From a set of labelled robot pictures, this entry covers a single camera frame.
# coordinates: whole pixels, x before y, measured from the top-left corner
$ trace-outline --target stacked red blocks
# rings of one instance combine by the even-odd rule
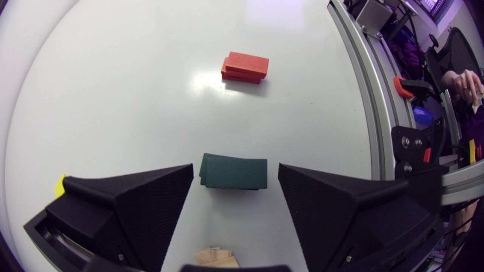
[[[259,84],[267,75],[269,59],[230,52],[222,66],[223,79]]]

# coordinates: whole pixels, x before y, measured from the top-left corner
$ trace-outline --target bolt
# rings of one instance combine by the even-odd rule
[[[415,139],[415,146],[417,147],[417,149],[420,149],[420,147],[422,146],[422,140],[420,139]]]
[[[410,139],[407,137],[403,136],[402,137],[402,146],[404,149],[407,149],[407,147],[410,145]]]
[[[405,163],[403,170],[405,171],[405,174],[409,174],[412,172],[412,166],[409,163]]]

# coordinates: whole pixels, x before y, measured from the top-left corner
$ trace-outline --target yellow tag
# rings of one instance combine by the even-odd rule
[[[476,144],[474,139],[469,141],[470,164],[476,163]]]
[[[56,186],[54,186],[54,194],[56,195],[56,198],[62,196],[64,194],[64,186],[62,185],[62,181],[65,178],[65,174],[62,174],[60,176],[59,180],[56,183]]]

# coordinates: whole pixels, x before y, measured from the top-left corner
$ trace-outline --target chair backrest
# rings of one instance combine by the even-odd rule
[[[458,28],[451,29],[447,42],[439,53],[430,48],[425,53],[425,58],[429,72],[437,87],[439,87],[443,75],[450,70],[461,74],[467,69],[482,78],[474,52]]]

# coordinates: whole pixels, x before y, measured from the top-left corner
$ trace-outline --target table surface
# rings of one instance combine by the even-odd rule
[[[361,93],[327,1],[83,0],[24,82],[5,168],[26,271],[53,271],[23,225],[62,173],[94,178],[193,163],[196,176],[162,271],[208,246],[242,267],[307,271],[279,163],[370,179]],[[237,51],[270,59],[260,85],[221,79]],[[268,189],[208,189],[204,152],[268,159]]]

